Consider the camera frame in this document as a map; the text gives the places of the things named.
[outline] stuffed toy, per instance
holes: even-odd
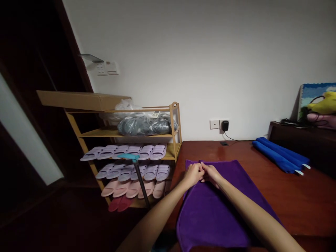
[[[336,130],[336,115],[320,115],[317,113],[309,113],[307,120],[319,128]]]
[[[325,97],[318,103],[308,104],[308,109],[319,114],[334,114],[336,113],[336,92],[328,91],[323,94]]]

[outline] yellow plush toy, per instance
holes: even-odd
[[[325,97],[318,103],[308,104],[308,108],[319,114],[334,114],[336,113],[336,92],[328,91],[323,94]]]

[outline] cardboard box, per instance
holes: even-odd
[[[42,105],[64,107],[68,109],[82,109],[105,111],[113,110],[122,99],[131,99],[127,96],[86,92],[58,92],[37,90]]]

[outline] red slipper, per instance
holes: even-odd
[[[108,206],[108,210],[109,210],[110,212],[113,212],[113,211],[117,210],[118,207],[119,207],[119,203],[121,202],[121,199],[122,199],[122,198],[123,198],[123,197],[114,198],[114,199],[111,201],[110,205]]]
[[[118,206],[118,212],[122,212],[125,211],[127,208],[130,207],[130,205],[132,204],[133,199],[129,199],[126,197],[126,195],[124,195],[119,203]]]

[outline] hand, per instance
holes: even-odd
[[[202,165],[200,163],[189,165],[188,170],[184,174],[182,182],[189,189],[190,187],[196,185],[199,180],[203,179],[204,173],[205,171],[203,171]]]
[[[205,170],[205,175],[201,182],[204,183],[205,181],[210,181],[217,189],[219,189],[218,183],[223,179],[222,175],[219,174],[214,166],[205,165],[203,162],[201,162],[201,165],[203,170]]]

